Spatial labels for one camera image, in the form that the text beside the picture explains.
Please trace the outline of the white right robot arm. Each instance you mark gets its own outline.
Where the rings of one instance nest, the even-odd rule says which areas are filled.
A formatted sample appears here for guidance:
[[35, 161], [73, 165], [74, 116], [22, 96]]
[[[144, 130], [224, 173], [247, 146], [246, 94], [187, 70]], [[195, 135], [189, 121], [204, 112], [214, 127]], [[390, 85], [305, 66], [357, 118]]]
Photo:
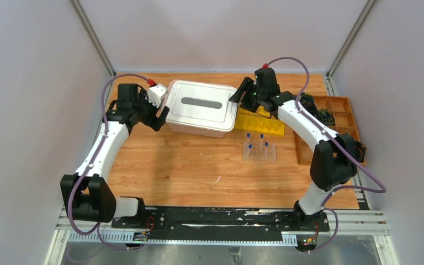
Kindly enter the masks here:
[[299, 97], [280, 90], [275, 71], [260, 68], [255, 77], [246, 77], [229, 99], [240, 108], [256, 112], [259, 107], [291, 127], [310, 147], [312, 182], [294, 204], [291, 220], [299, 230], [308, 230], [321, 215], [323, 207], [336, 191], [357, 173], [356, 142], [348, 134], [339, 134], [316, 120], [301, 104]]

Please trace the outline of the pink plastic bin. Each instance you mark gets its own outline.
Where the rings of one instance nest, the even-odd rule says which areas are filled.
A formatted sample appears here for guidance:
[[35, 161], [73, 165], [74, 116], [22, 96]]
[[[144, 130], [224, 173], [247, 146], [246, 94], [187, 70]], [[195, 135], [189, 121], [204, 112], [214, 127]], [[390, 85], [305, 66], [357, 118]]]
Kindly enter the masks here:
[[216, 137], [223, 138], [227, 132], [217, 131], [217, 130], [209, 130], [205, 128], [196, 128], [193, 126], [187, 125], [179, 125], [173, 123], [167, 123], [168, 127], [175, 133], [184, 133], [184, 134], [192, 134], [192, 135], [200, 135], [200, 136], [208, 136], [208, 137]]

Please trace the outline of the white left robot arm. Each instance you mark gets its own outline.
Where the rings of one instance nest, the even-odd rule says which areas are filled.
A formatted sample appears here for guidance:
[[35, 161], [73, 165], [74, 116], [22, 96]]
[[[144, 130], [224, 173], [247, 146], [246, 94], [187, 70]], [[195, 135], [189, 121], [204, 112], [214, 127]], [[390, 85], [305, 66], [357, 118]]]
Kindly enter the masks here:
[[61, 178], [60, 188], [68, 220], [96, 225], [125, 218], [134, 228], [147, 221], [144, 200], [117, 197], [108, 184], [109, 172], [135, 125], [154, 131], [164, 125], [197, 129], [202, 135], [223, 137], [235, 126], [239, 90], [232, 86], [175, 80], [166, 87], [146, 79], [147, 87], [120, 83], [118, 96], [102, 102], [102, 122], [87, 157], [72, 174]]

